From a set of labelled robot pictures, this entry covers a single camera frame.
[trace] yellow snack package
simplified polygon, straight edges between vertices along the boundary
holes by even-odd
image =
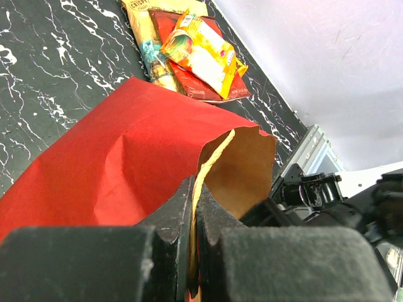
[[[189,10],[179,18],[161,52],[224,99],[228,98],[235,73],[242,77],[247,70],[236,59],[234,47]]]
[[[140,48],[150,81],[158,86],[184,94],[167,58],[161,53],[161,39],[151,20],[149,9],[161,9],[182,14],[187,9],[198,16],[207,16],[207,7],[196,0],[122,0],[130,26]]]

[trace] red paper bag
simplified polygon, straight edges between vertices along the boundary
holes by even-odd
[[[234,128],[239,134],[206,183],[220,201],[225,188],[232,192],[247,178],[228,193],[251,192],[246,206],[236,207],[240,213],[270,190],[275,138],[234,113],[131,78],[44,151],[0,199],[0,240],[23,226],[134,225],[195,175],[199,158],[207,159]]]
[[[175,24],[181,15],[157,9],[150,9],[149,13],[156,30],[161,37],[161,41],[164,43],[169,34],[175,29]],[[217,26],[214,18],[201,18],[209,27],[222,37],[220,28]],[[238,73],[236,73],[234,80],[232,81],[228,98],[223,99],[208,84],[197,78],[191,72],[184,70],[184,68],[173,61],[167,61],[167,64],[171,65],[178,81],[183,86],[186,95],[191,98],[199,99],[208,103],[224,103],[251,95]]]

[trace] white surface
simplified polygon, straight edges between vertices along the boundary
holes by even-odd
[[[349,170],[403,160],[403,2],[215,0]]]
[[[382,178],[382,174],[399,169],[403,169],[403,162],[361,171],[337,172],[336,175],[341,176],[341,181],[338,182],[341,195],[350,198],[376,184],[377,180]]]

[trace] tabletop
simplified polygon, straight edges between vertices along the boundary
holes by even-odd
[[[249,66],[243,79],[252,95],[220,107],[277,137],[277,173],[307,129],[214,3],[205,2]],[[0,0],[0,63],[0,197],[121,83],[131,76],[147,80],[119,0]]]

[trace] snack package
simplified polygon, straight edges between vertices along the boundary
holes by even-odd
[[[207,16],[206,4],[195,0],[122,0],[122,5],[127,10],[130,26],[140,48],[150,81],[184,94],[172,67],[166,63],[167,58],[160,51],[161,39],[156,33],[148,10],[162,9],[182,14],[189,9],[198,16]]]
[[[192,71],[224,99],[228,98],[235,72],[242,77],[247,69],[236,59],[234,47],[189,10],[179,18],[161,52]]]
[[[175,29],[175,24],[181,15],[156,9],[150,9],[149,13],[152,21],[154,22],[156,31],[161,37],[161,41],[164,43],[167,40],[169,34]],[[201,17],[201,19],[209,27],[211,27],[213,31],[222,36],[220,28],[217,26],[214,18]],[[197,78],[190,71],[185,70],[171,60],[168,60],[167,63],[171,65],[186,95],[193,99],[198,99],[206,103],[224,103],[226,101],[232,101],[234,99],[244,98],[251,95],[250,92],[247,90],[244,81],[237,72],[232,82],[228,99],[224,100],[208,84]]]

